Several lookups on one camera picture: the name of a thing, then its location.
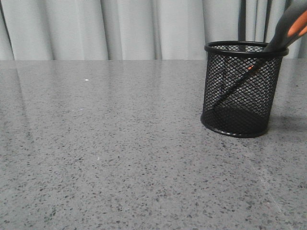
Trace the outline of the grey orange handled scissors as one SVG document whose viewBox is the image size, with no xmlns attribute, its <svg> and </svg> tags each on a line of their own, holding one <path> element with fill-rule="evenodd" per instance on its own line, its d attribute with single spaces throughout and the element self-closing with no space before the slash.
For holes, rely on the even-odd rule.
<svg viewBox="0 0 307 230">
<path fill-rule="evenodd" d="M 295 0 L 285 10 L 279 19 L 276 27 L 275 34 L 271 41 L 266 45 L 263 53 L 279 52 L 287 49 L 294 41 L 307 33 L 307 2 L 305 0 Z M 237 82 L 231 86 L 222 96 L 218 99 L 214 107 L 219 106 L 237 90 L 246 80 L 256 75 L 258 70 L 265 64 L 264 58 L 258 58 L 254 65 L 242 75 Z"/>
</svg>

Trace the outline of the black mesh pen bucket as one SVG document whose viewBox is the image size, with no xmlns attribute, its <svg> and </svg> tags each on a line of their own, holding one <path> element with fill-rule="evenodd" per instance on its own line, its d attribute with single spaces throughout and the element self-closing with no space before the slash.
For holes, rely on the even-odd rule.
<svg viewBox="0 0 307 230">
<path fill-rule="evenodd" d="M 283 57 L 266 43 L 207 43 L 202 124 L 217 133 L 254 138 L 266 133 Z"/>
</svg>

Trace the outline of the black stand pole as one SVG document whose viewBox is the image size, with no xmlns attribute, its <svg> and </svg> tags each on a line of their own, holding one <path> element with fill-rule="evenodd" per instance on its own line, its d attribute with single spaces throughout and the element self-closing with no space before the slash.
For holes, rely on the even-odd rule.
<svg viewBox="0 0 307 230">
<path fill-rule="evenodd" d="M 238 40 L 246 41 L 246 0 L 240 1 L 238 18 Z"/>
</svg>

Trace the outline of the light grey curtain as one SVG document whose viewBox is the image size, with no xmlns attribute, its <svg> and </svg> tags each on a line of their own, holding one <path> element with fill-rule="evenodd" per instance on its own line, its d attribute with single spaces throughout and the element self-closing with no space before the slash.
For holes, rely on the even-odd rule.
<svg viewBox="0 0 307 230">
<path fill-rule="evenodd" d="M 269 42 L 289 0 L 247 0 L 246 41 Z M 240 0 L 3 0 L 1 60 L 204 59 L 238 40 Z"/>
</svg>

